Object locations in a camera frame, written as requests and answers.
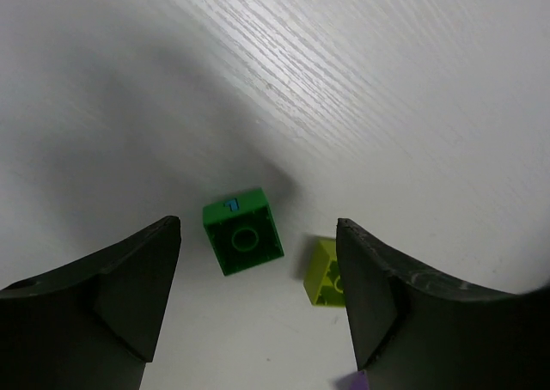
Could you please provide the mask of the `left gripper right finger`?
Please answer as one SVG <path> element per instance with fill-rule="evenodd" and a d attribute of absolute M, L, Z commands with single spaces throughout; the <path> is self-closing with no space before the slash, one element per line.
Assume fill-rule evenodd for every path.
<path fill-rule="evenodd" d="M 546 389 L 549 289 L 450 276 L 350 219 L 336 253 L 357 367 L 372 389 Z"/>

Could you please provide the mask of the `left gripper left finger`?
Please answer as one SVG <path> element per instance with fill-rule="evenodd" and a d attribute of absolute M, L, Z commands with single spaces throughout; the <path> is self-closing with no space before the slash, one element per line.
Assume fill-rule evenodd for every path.
<path fill-rule="evenodd" d="M 180 254 L 180 219 L 1 291 L 3 389 L 138 389 Z"/>

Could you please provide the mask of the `lime lego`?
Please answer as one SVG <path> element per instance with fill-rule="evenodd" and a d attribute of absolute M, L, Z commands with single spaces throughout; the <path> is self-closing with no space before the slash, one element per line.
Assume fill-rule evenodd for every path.
<path fill-rule="evenodd" d="M 310 255 L 303 287 L 313 306 L 345 307 L 335 239 L 320 238 L 316 242 Z"/>

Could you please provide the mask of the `dark green square lego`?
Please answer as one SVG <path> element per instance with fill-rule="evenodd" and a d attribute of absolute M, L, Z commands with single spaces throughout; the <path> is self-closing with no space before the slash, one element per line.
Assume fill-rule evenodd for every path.
<path fill-rule="evenodd" d="M 260 188 L 206 205 L 202 222 L 225 276 L 284 257 L 268 199 Z"/>

